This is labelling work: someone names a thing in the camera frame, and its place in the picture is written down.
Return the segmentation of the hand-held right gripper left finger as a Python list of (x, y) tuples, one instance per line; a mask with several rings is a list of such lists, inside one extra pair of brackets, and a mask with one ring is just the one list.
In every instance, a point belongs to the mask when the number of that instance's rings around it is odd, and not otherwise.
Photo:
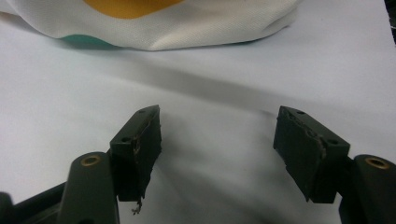
[(121, 202), (145, 197), (155, 161), (162, 152), (160, 107), (136, 111), (110, 141), (116, 195)]

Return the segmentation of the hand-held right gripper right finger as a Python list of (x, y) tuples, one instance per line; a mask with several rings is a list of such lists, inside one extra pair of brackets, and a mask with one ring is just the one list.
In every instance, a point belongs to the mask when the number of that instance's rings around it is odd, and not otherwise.
[(274, 150), (307, 201), (334, 201), (349, 149), (346, 140), (304, 111), (279, 108)]

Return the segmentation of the white printed tote bag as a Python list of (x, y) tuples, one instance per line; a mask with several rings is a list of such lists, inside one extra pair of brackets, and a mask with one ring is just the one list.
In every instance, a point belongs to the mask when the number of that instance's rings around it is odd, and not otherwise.
[(303, 0), (0, 0), (53, 38), (142, 50), (253, 41), (294, 22)]

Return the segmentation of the white table cover sheet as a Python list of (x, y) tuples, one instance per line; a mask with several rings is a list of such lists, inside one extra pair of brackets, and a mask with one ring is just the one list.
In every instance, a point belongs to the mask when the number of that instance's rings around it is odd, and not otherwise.
[(122, 224), (339, 224), (305, 200), (272, 144), (282, 105), (396, 163), (396, 44), (384, 0), (303, 0), (264, 39), (141, 51), (57, 40), (0, 0), (0, 191), (21, 202), (105, 151), (143, 107), (163, 150)]

